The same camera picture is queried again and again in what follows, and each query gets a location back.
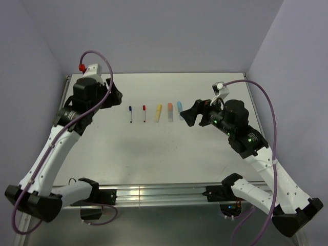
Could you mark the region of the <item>blue highlighter marker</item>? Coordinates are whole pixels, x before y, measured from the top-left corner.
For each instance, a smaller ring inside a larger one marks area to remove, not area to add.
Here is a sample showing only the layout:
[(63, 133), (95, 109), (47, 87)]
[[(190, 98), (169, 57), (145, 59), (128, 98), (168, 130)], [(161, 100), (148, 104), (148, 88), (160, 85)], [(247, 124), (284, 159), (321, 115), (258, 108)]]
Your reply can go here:
[(179, 119), (180, 119), (180, 120), (183, 120), (183, 117), (181, 116), (181, 112), (183, 111), (181, 101), (178, 101), (178, 102), (177, 102), (177, 109), (178, 109)]

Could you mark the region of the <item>thin blue pen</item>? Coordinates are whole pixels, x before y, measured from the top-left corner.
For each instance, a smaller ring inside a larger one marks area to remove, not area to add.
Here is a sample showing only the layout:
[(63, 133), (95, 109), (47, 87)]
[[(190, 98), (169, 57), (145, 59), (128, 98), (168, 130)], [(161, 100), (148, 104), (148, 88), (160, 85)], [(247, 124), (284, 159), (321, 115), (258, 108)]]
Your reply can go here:
[(132, 111), (129, 111), (130, 112), (130, 123), (133, 122), (133, 110)]

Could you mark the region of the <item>orange clear marker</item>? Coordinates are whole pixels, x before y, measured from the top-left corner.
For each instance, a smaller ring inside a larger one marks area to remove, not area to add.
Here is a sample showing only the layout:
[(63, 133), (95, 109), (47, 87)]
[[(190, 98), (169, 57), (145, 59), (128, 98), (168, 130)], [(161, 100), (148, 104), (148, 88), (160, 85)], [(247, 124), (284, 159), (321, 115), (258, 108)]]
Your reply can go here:
[(173, 122), (173, 109), (168, 109), (168, 121)]

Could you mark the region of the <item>thin red pen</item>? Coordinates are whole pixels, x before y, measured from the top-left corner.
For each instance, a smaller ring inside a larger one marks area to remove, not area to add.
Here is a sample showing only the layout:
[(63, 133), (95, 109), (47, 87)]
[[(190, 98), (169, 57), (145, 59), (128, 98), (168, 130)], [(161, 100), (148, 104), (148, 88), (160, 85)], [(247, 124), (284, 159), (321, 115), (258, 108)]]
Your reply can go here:
[(143, 110), (143, 122), (147, 121), (147, 115), (146, 115), (146, 110)]

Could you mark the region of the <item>yellow highlighter marker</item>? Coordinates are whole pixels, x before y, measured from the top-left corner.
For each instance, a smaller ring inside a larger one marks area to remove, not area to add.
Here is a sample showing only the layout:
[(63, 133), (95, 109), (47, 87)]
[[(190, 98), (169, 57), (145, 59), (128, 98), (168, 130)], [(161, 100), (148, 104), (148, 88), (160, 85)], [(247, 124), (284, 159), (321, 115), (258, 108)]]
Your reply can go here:
[(156, 110), (156, 112), (155, 112), (155, 118), (154, 118), (154, 122), (155, 123), (158, 123), (159, 122), (160, 114), (161, 114), (161, 111)]

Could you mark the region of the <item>blue marker cap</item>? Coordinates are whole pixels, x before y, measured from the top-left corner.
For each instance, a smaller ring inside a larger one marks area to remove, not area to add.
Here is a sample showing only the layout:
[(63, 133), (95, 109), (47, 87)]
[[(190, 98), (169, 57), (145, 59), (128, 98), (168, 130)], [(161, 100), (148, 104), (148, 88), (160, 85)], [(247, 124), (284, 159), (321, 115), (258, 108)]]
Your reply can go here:
[(182, 109), (182, 103), (180, 101), (177, 102), (177, 107), (181, 110)]

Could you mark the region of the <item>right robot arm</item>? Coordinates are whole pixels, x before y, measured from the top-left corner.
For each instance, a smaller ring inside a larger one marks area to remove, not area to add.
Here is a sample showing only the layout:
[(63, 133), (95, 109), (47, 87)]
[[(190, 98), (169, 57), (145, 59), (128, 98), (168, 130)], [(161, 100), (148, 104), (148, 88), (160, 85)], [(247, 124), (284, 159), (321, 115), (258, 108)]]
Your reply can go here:
[(284, 236), (294, 236), (323, 208), (319, 198), (311, 198), (285, 171), (277, 160), (272, 159), (273, 151), (259, 131), (249, 125), (249, 112), (240, 100), (228, 100), (224, 106), (212, 105), (210, 100), (196, 100), (194, 105), (180, 113), (188, 126), (195, 124), (202, 116), (200, 126), (213, 125), (228, 136), (229, 145), (251, 165), (262, 177), (273, 196), (254, 186), (237, 173), (226, 177), (219, 186), (208, 186), (203, 193), (208, 201), (223, 201), (241, 198), (265, 213), (273, 205), (272, 222)]

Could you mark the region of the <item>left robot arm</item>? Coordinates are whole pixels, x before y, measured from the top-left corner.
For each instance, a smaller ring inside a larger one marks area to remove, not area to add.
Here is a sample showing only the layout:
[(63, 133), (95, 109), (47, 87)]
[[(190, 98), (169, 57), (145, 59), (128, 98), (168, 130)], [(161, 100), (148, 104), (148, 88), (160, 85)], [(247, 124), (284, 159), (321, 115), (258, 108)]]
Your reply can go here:
[(121, 104), (119, 92), (111, 78), (105, 82), (80, 78), (55, 118), (51, 133), (28, 174), (19, 185), (9, 185), (5, 196), (15, 209), (44, 222), (53, 221), (62, 208), (73, 204), (105, 203), (106, 193), (99, 183), (80, 178), (72, 185), (54, 188), (53, 184), (67, 155), (83, 135), (100, 109)]

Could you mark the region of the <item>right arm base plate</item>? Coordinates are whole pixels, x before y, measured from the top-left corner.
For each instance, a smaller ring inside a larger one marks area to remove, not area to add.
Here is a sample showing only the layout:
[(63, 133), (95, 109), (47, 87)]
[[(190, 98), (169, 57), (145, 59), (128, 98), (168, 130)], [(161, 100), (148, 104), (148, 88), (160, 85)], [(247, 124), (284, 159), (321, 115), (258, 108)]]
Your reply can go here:
[(231, 188), (223, 185), (206, 186), (202, 195), (207, 198), (208, 202), (244, 201), (243, 198), (235, 196)]

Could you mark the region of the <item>aluminium frame rail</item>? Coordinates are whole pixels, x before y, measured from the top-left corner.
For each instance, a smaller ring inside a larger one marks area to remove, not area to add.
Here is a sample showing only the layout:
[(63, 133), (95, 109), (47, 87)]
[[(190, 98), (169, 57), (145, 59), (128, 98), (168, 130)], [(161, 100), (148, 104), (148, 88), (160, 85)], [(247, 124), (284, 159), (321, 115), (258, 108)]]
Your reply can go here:
[(16, 196), (17, 207), (24, 213), (50, 222), (61, 209), (80, 200), (95, 198), (101, 189), (117, 190), (116, 204), (113, 206), (118, 207), (183, 206), (208, 202), (202, 195), (205, 187), (100, 187), (98, 183), (79, 180), (72, 185), (53, 189), (47, 196), (20, 190)]

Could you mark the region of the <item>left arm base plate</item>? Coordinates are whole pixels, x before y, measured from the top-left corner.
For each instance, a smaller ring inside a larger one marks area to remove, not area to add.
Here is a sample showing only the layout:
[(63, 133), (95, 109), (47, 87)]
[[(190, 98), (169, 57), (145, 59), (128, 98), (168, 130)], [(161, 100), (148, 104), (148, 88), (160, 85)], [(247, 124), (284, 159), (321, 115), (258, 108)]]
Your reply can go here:
[(80, 200), (77, 201), (71, 206), (90, 206), (91, 204), (106, 204), (106, 205), (115, 205), (116, 204), (116, 196), (117, 190), (116, 189), (101, 189), (95, 198), (87, 199), (87, 200)]

